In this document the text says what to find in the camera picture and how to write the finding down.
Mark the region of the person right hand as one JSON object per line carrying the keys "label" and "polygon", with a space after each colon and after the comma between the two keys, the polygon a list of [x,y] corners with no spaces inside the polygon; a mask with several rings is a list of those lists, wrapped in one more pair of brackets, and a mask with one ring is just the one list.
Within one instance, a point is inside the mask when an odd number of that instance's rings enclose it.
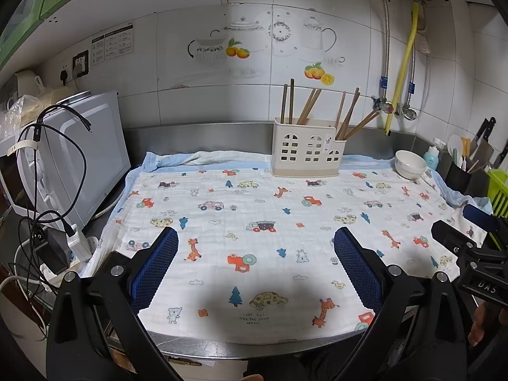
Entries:
{"label": "person right hand", "polygon": [[473,324],[468,334],[468,342],[472,347],[478,345],[486,332],[486,328],[498,322],[506,326],[508,321],[507,309],[500,309],[495,304],[484,302],[474,312]]}

